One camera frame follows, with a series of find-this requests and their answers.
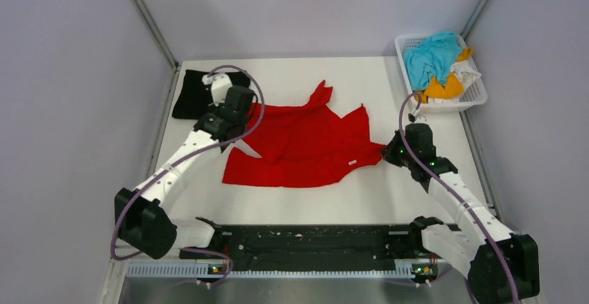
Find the red t shirt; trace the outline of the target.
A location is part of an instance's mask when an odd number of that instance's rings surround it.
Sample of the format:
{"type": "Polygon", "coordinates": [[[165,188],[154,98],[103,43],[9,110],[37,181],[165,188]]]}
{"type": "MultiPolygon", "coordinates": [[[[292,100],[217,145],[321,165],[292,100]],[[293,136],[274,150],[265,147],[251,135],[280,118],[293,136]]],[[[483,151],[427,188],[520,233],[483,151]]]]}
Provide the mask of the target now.
{"type": "Polygon", "coordinates": [[[340,182],[352,171],[382,159],[382,144],[370,137],[361,105],[343,117],[329,107],[333,88],[322,81],[300,106],[251,106],[261,123],[243,141],[256,156],[233,148],[222,182],[253,187],[312,188],[340,182]]]}

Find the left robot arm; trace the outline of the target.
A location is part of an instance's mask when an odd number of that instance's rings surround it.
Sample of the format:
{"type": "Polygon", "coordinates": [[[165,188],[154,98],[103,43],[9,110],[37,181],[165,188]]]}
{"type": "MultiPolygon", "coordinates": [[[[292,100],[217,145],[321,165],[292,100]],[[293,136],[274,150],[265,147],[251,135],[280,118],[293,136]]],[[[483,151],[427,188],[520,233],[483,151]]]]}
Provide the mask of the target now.
{"type": "Polygon", "coordinates": [[[160,259],[182,246],[196,246],[205,257],[220,254],[223,240],[204,221],[189,222],[179,230],[169,214],[190,181],[232,143],[254,132],[265,113],[265,98],[255,79],[254,89],[235,85],[227,73],[209,73],[203,84],[213,102],[198,118],[177,151],[134,189],[122,188],[114,198],[115,229],[110,242],[114,260],[116,242],[122,240],[138,253],[160,259]]]}

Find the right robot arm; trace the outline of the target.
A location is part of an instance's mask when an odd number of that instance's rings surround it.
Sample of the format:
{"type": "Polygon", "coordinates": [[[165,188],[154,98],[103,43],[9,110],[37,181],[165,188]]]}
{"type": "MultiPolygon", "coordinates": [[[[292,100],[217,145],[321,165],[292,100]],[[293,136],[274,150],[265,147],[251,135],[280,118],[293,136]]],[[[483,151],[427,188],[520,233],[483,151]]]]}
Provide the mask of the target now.
{"type": "Polygon", "coordinates": [[[397,130],[381,155],[386,162],[407,168],[462,232],[457,235],[436,217],[417,217],[407,238],[413,255],[433,253],[448,262],[465,278],[478,303],[516,303],[540,293],[536,241],[498,220],[470,191],[454,164],[437,156],[428,124],[397,130]]]}

